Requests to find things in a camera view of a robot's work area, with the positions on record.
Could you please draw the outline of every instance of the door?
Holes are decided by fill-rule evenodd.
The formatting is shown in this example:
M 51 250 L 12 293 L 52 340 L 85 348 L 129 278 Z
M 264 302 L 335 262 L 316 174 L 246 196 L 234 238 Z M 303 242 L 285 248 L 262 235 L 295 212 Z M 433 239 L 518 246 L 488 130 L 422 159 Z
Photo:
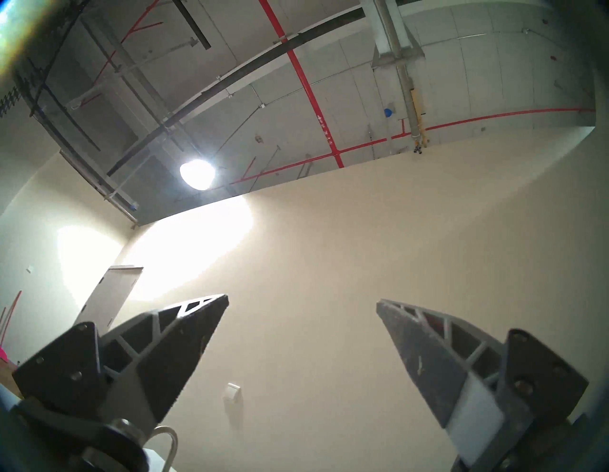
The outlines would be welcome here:
M 109 329 L 133 286 L 142 273 L 142 267 L 113 266 L 99 281 L 93 293 L 80 310 L 74 324 L 92 321 L 100 336 Z

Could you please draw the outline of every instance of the light switch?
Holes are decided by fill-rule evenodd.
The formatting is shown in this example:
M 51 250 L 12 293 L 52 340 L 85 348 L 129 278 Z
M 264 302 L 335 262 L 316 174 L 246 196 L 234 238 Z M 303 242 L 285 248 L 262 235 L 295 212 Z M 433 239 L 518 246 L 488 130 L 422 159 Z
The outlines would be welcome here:
M 241 387 L 239 387 L 238 385 L 227 384 L 226 389 L 224 389 L 225 400 L 235 403 L 238 400 L 240 391 Z

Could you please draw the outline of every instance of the white wall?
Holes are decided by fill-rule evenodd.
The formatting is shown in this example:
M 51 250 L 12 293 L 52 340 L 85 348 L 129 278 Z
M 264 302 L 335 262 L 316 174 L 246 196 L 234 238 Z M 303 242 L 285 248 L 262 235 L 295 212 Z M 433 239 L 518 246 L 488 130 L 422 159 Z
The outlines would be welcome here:
M 12 81 L 3 82 L 2 95 L 11 87 Z M 0 215 L 40 166 L 59 151 L 57 143 L 29 115 L 21 99 L 0 118 Z
M 380 298 L 529 330 L 591 382 L 609 359 L 609 136 L 515 130 L 266 188 L 140 229 L 116 323 L 227 293 L 163 421 L 174 467 L 448 470 L 455 452 L 382 322 Z M 242 386 L 225 407 L 228 382 Z M 161 450 L 161 440 L 153 446 Z
M 21 188 L 0 216 L 0 309 L 23 291 L 2 346 L 11 361 L 70 328 L 131 225 L 59 153 Z

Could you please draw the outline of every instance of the ceiling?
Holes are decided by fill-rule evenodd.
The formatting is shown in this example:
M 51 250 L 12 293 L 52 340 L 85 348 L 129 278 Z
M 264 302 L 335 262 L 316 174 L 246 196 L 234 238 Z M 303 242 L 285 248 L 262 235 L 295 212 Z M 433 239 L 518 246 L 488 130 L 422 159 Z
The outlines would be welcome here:
M 43 94 L 40 104 L 74 149 L 106 173 L 125 151 L 157 127 L 135 90 L 159 120 L 234 68 L 272 48 L 277 34 L 256 0 L 185 2 L 211 49 L 186 45 L 141 66 L 158 92 L 154 100 L 132 72 L 115 75 L 90 34 L 108 53 L 114 50 L 99 27 L 102 15 L 122 39 L 144 13 L 124 48 L 134 62 L 150 60 L 194 33 L 170 1 L 109 0 L 82 15 L 48 78 L 58 100 L 73 102 L 97 83 L 72 118 L 99 147 L 95 149 Z M 544 111 L 471 121 L 501 113 L 555 108 L 594 108 L 590 66 L 571 42 L 554 12 L 539 2 L 480 2 L 450 7 L 421 0 L 400 7 L 424 58 L 408 63 L 423 109 L 428 145 L 465 139 L 503 128 L 593 125 L 590 111 Z M 353 0 L 270 1 L 289 37 L 329 16 L 356 7 Z M 412 150 L 408 121 L 395 69 L 372 69 L 374 39 L 367 20 L 358 20 L 296 49 L 345 166 Z M 32 53 L 37 66 L 48 51 Z M 116 66 L 126 67 L 119 55 Z M 318 119 L 286 56 L 209 100 L 182 120 L 182 127 L 150 144 L 112 176 L 140 224 L 298 178 L 337 169 Z M 386 118 L 384 108 L 393 111 Z M 457 121 L 460 124 L 443 126 Z M 212 189 L 198 192 L 179 176 L 179 167 L 199 155 L 216 167 Z M 387 136 L 402 136 L 365 146 Z

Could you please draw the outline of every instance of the screw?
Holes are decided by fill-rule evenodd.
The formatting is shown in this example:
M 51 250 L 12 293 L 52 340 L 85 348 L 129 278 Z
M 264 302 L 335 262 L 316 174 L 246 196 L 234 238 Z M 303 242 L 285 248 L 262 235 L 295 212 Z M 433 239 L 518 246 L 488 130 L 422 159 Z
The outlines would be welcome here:
M 552 367 L 552 372 L 554 372 L 559 377 L 567 377 L 569 375 L 569 371 L 567 370 L 567 368 L 564 365 L 558 363 L 554 364 L 554 366 Z
M 523 393 L 527 396 L 533 394 L 533 390 L 535 390 L 535 388 L 533 387 L 533 384 L 531 384 L 531 382 L 529 382 L 528 380 L 525 380 L 525 379 L 517 379 L 514 382 L 514 387 L 516 388 L 517 391 L 519 391 L 520 393 Z
M 512 339 L 518 342 L 527 342 L 529 340 L 529 337 L 524 333 L 514 333 L 512 334 Z
M 514 454 L 507 456 L 501 464 L 499 464 L 500 470 L 515 470 L 518 466 L 518 458 Z

